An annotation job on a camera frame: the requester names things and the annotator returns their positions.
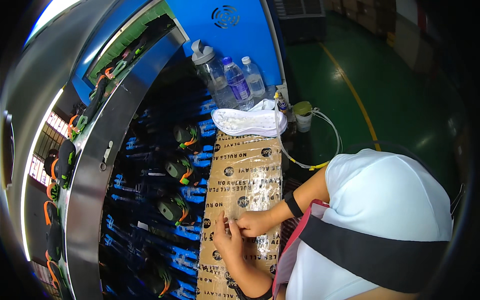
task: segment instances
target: plastic tube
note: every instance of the plastic tube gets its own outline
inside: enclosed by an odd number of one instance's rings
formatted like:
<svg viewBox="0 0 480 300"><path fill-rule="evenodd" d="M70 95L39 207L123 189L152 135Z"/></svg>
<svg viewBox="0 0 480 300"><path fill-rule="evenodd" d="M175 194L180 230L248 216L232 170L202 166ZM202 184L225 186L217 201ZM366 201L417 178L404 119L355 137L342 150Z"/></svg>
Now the plastic tube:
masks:
<svg viewBox="0 0 480 300"><path fill-rule="evenodd" d="M319 165L316 165L316 166L311 166L311 165L305 165L301 162L298 162L296 161L293 157L291 157L288 152L285 150L284 146L283 146L283 143L282 143L282 138L280 136L280 129L278 127L278 113L279 113L279 110L278 110L278 98L276 97L275 98L275 128L276 128L276 136L277 136L277 139L278 139L278 143L280 144L280 148L282 149L283 153L291 160L293 161L294 163L296 163L297 165L299 165L300 167L302 168L305 168L305 169L309 169L310 171L313 171L315 169L320 169L320 168L323 168L325 167L326 165L328 165L328 163L330 161L326 161L322 164L319 164ZM311 110L311 113L325 121L327 121L328 124L330 124L333 128L333 130L335 131L335 135L336 135L336 141L337 141L337 146L336 146L336 152L335 152L335 155L336 156L339 152L340 152L340 145L342 145L342 148L343 148L343 143L342 143L342 139L340 137L340 135L338 134L338 131L336 130L335 128L335 125L333 124L333 122L326 116L324 115L323 113L320 112L320 110L318 108L314 108Z"/></svg>

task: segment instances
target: plastic water bottle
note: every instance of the plastic water bottle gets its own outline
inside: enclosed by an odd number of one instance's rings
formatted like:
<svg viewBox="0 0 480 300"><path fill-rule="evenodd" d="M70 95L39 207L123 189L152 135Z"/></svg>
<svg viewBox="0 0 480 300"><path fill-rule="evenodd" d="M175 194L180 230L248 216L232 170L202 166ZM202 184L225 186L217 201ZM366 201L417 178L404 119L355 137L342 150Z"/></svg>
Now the plastic water bottle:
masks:
<svg viewBox="0 0 480 300"><path fill-rule="evenodd" d="M230 56L224 57L222 63L227 83L239 103L239 109L243 111L251 109L253 107L253 95L250 93L241 69L232 61Z"/></svg>
<svg viewBox="0 0 480 300"><path fill-rule="evenodd" d="M242 58L241 62L243 63L242 71L247 79L251 93L254 97L261 97L265 94L265 85L257 65L252 63L248 56Z"/></svg>
<svg viewBox="0 0 480 300"><path fill-rule="evenodd" d="M192 50L192 61L197 69L197 75L206 84L207 90L218 108L238 109L239 104L223 73L223 64L215 56L214 49L204 46L200 40L196 40L192 43Z"/></svg>

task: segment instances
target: plastic wrap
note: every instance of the plastic wrap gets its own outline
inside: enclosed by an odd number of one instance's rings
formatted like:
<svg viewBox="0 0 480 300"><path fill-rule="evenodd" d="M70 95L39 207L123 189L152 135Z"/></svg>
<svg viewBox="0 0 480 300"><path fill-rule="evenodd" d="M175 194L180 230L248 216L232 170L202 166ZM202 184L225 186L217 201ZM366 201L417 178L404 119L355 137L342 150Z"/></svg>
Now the plastic wrap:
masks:
<svg viewBox="0 0 480 300"><path fill-rule="evenodd" d="M245 211L271 208L281 200L281 152L276 138L230 136L218 131L208 181L200 247L197 300L237 298L236 283L213 245L218 214L229 219ZM243 238L245 260L272 277L280 244L280 226L257 238Z"/></svg>

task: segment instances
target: black wristband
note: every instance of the black wristband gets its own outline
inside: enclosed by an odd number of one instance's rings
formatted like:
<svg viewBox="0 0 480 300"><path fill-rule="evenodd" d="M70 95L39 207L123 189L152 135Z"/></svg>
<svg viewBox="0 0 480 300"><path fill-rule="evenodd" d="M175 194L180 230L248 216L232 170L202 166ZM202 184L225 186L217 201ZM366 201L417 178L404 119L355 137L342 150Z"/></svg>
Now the black wristband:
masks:
<svg viewBox="0 0 480 300"><path fill-rule="evenodd" d="M236 286L234 289L237 292L237 296L239 297L240 300L268 300L273 297L273 293L272 293L273 282L272 282L272 286L268 289L268 291L264 293L262 296L257 298L250 298L245 296L245 294L242 292L242 290L238 286Z"/></svg>
<svg viewBox="0 0 480 300"><path fill-rule="evenodd" d="M295 217L300 218L303 216L303 212L293 197L293 191L290 191L285 195L285 203Z"/></svg>

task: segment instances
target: hand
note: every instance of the hand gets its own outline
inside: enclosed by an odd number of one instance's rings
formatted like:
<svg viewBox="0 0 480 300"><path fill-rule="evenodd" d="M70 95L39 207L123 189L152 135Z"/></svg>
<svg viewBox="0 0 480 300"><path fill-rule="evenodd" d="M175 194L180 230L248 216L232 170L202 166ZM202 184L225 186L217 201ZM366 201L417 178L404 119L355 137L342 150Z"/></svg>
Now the hand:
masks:
<svg viewBox="0 0 480 300"><path fill-rule="evenodd" d="M249 238L266 233L275 224L269 210L244 212L237 220L241 234Z"/></svg>
<svg viewBox="0 0 480 300"><path fill-rule="evenodd" d="M225 211L220 212L218 220L215 225L213 244L222 256L227 268L229 264L238 264L244 262L243 260L243 241L240 235L240 229L235 220L228 221L224 217ZM225 228L230 227L231 236L225 232Z"/></svg>

